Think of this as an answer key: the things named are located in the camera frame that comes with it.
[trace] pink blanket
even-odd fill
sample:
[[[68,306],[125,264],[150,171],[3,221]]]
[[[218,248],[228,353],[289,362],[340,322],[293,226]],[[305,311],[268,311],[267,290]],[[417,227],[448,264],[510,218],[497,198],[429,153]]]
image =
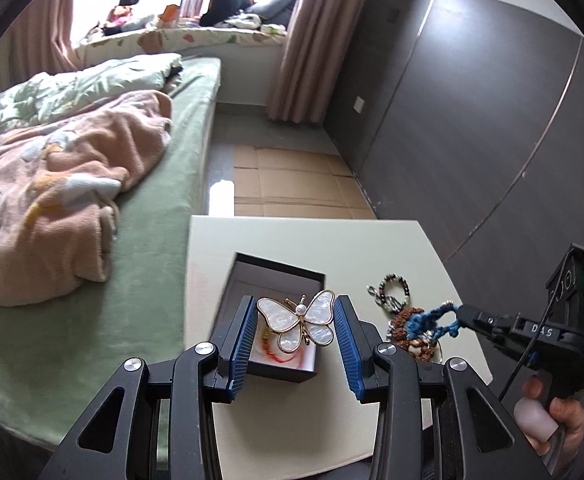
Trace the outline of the pink blanket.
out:
[[[104,282],[118,208],[169,141],[169,97],[136,91],[0,135],[0,305]]]

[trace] pink curtain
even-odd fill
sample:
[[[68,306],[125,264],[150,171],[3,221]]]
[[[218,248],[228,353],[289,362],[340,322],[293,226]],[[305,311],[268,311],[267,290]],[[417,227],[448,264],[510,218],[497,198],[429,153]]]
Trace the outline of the pink curtain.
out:
[[[272,120],[323,122],[363,0],[299,0],[267,106]]]
[[[2,41],[10,43],[12,83],[39,72],[73,72],[81,67],[70,43],[73,0],[32,0],[12,22]]]

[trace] light switch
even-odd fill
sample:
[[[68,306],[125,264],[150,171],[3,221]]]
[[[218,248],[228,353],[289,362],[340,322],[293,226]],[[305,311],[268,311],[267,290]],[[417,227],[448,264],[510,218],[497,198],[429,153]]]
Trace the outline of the light switch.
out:
[[[365,101],[363,101],[360,97],[357,97],[357,100],[354,101],[354,110],[357,112],[357,114],[360,114],[363,112],[363,105],[365,104]]]

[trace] dark gray wall panel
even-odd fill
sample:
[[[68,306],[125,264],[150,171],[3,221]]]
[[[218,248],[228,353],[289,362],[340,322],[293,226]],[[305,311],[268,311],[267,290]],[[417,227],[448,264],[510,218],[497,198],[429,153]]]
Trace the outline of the dark gray wall panel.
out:
[[[584,245],[584,47],[565,101],[524,178],[447,269],[463,301],[540,317],[544,284],[571,242]],[[502,384],[512,366],[492,365],[494,384]]]
[[[580,37],[494,0],[435,0],[358,177],[379,218],[416,219],[441,257],[518,173]]]
[[[369,150],[430,0],[365,0],[324,122],[353,171]],[[365,100],[363,112],[353,106]]]

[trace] mother-of-pearl wing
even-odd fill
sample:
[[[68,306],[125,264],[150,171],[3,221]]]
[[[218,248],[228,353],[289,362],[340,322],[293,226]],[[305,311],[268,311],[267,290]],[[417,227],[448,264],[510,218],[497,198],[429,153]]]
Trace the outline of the mother-of-pearl wing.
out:
[[[327,325],[315,325],[314,323],[305,323],[305,329],[310,339],[318,346],[327,346],[334,341],[334,333]]]
[[[299,323],[299,317],[284,307],[278,301],[261,298],[256,302],[256,308],[265,318],[267,326],[272,332],[287,332]]]
[[[335,294],[331,290],[320,291],[310,302],[305,320],[316,325],[327,325],[334,317]]]
[[[278,347],[286,354],[293,354],[301,345],[301,325],[297,324],[291,330],[278,335]]]

